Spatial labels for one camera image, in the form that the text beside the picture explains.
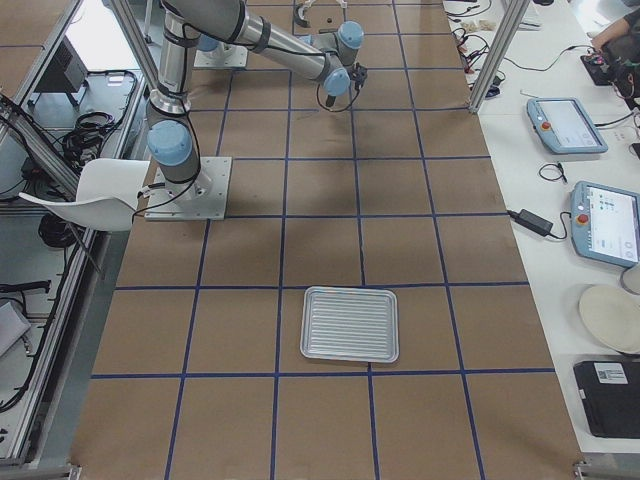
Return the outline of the silver ribbed metal tray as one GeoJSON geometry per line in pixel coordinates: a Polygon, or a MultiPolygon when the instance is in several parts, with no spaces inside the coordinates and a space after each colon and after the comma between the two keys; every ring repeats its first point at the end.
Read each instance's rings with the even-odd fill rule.
{"type": "Polygon", "coordinates": [[[398,317],[390,290],[312,286],[304,294],[300,351],[310,359],[393,363],[398,317]]]}

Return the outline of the olive brake shoe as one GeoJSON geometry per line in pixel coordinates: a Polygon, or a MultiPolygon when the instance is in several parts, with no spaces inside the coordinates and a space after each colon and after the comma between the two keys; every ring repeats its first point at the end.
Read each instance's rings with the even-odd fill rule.
{"type": "Polygon", "coordinates": [[[293,20],[294,23],[302,28],[309,28],[310,22],[307,18],[307,12],[310,6],[307,3],[299,3],[294,6],[293,20]]]}

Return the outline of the black power adapter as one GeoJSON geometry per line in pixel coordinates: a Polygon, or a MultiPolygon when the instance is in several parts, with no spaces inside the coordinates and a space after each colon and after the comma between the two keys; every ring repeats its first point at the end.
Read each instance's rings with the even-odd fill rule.
{"type": "Polygon", "coordinates": [[[507,211],[509,217],[518,225],[532,231],[542,237],[549,236],[553,228],[553,223],[532,213],[529,210],[507,211]]]}

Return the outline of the upper blue teach pendant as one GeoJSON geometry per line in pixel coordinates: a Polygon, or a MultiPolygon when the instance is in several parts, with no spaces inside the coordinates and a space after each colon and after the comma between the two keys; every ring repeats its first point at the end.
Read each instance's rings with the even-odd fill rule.
{"type": "Polygon", "coordinates": [[[553,154],[601,154],[608,150],[576,98],[530,98],[526,113],[542,144],[553,154]]]}

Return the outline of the blue teach pendant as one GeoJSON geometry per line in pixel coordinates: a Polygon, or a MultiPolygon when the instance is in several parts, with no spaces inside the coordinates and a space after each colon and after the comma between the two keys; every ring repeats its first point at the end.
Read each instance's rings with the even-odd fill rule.
{"type": "Polygon", "coordinates": [[[624,268],[639,262],[639,195],[591,181],[570,196],[571,240],[576,253],[624,268]]]}
{"type": "Polygon", "coordinates": [[[601,154],[608,150],[576,98],[530,98],[526,113],[542,144],[553,154],[601,154]]]}

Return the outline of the white plastic chair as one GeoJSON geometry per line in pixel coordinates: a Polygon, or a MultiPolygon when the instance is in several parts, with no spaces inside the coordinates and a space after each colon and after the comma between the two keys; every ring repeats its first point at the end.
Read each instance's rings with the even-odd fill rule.
{"type": "Polygon", "coordinates": [[[98,158],[87,163],[72,202],[43,200],[24,192],[19,197],[61,219],[98,231],[130,231],[149,161],[98,158]]]}

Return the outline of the lower blue teach pendant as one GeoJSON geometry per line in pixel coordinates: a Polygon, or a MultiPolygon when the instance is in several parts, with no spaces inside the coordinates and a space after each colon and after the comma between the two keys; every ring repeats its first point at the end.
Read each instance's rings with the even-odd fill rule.
{"type": "Polygon", "coordinates": [[[591,181],[570,196],[571,240],[576,253],[624,268],[639,262],[639,195],[591,181]]]}

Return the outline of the beige round plate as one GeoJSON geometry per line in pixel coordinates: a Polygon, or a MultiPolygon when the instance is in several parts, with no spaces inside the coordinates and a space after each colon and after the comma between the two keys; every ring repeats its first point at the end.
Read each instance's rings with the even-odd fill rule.
{"type": "Polygon", "coordinates": [[[594,285],[578,305],[586,329],[602,344],[623,354],[639,354],[639,305],[621,288],[594,285]]]}

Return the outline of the black laptop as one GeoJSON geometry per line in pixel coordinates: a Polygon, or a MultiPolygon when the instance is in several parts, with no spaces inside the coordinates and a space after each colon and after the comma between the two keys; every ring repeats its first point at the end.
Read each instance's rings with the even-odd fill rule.
{"type": "Polygon", "coordinates": [[[583,361],[573,367],[592,435],[639,438],[639,363],[583,361]]]}

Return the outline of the aluminium frame post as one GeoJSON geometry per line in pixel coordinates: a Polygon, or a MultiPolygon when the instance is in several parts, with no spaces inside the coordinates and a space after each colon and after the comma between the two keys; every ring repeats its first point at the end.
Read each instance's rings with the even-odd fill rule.
{"type": "Polygon", "coordinates": [[[488,55],[481,67],[480,73],[471,90],[468,110],[470,113],[479,112],[483,101],[493,83],[498,67],[504,59],[506,52],[518,30],[519,24],[527,9],[526,0],[511,1],[495,32],[488,55]]]}

